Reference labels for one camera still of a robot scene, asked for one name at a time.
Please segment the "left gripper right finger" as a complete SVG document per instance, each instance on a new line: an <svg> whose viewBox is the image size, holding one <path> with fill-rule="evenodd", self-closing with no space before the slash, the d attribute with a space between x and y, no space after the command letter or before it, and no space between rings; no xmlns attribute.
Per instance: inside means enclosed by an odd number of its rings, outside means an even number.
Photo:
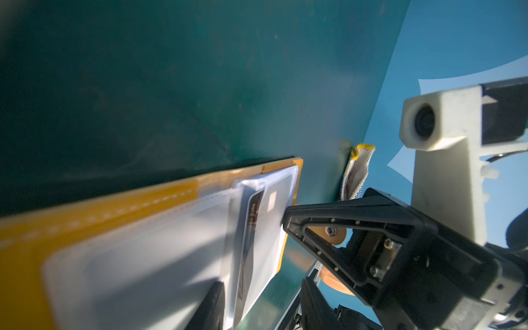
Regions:
<svg viewBox="0 0 528 330"><path fill-rule="evenodd" d="M302 280L301 309L301 327L304 330L344 329L316 283L309 277Z"/></svg>

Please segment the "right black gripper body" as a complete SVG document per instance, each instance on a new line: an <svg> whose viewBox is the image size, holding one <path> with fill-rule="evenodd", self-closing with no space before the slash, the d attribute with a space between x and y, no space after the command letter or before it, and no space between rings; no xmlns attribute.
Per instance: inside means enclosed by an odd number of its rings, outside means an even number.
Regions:
<svg viewBox="0 0 528 330"><path fill-rule="evenodd" d="M480 246L426 215L376 206L380 242L394 256L372 308L386 329L526 329L527 214L507 247Z"/></svg>

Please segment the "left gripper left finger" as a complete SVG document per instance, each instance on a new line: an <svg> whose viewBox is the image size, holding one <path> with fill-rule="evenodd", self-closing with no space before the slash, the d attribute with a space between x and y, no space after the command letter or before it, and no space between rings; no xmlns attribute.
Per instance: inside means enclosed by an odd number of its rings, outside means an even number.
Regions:
<svg viewBox="0 0 528 330"><path fill-rule="evenodd" d="M226 305L225 286L221 281L215 282L185 330L222 330Z"/></svg>

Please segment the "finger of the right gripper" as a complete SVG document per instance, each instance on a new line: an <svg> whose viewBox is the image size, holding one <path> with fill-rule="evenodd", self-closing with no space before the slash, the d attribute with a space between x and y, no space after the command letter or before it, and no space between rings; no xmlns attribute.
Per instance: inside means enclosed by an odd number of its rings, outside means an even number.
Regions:
<svg viewBox="0 0 528 330"><path fill-rule="evenodd" d="M338 248L317 235L315 227L350 229L352 236ZM433 219L372 188L359 199L290 206L283 229L369 307L380 305L411 259L437 234Z"/></svg>

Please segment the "yellow leather card holder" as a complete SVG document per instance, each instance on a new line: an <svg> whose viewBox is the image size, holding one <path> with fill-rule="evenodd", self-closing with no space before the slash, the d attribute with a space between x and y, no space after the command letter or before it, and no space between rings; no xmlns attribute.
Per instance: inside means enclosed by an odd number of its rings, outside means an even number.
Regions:
<svg viewBox="0 0 528 330"><path fill-rule="evenodd" d="M291 177L291 206L302 169L290 158L3 218L1 328L185 329L217 281L235 328L244 182ZM261 312L276 329L317 269L285 233L280 270L242 321Z"/></svg>

